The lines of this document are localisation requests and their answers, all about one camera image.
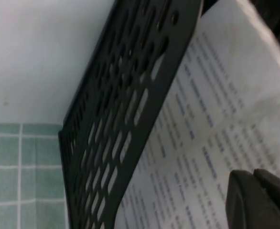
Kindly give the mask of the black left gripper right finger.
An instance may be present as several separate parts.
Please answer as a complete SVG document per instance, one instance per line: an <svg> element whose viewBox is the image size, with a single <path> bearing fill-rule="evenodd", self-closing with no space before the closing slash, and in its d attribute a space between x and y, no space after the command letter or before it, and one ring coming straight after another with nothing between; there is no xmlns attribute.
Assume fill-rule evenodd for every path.
<svg viewBox="0 0 280 229"><path fill-rule="evenodd" d="M253 175L280 207L280 178L265 169L255 169Z"/></svg>

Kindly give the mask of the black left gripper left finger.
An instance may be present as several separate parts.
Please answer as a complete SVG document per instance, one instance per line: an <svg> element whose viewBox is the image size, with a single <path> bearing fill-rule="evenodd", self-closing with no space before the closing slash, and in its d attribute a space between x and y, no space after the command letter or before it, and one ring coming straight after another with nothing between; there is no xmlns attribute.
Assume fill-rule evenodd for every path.
<svg viewBox="0 0 280 229"><path fill-rule="evenodd" d="M226 197L228 227L280 229L280 207L253 173L245 170L230 172Z"/></svg>

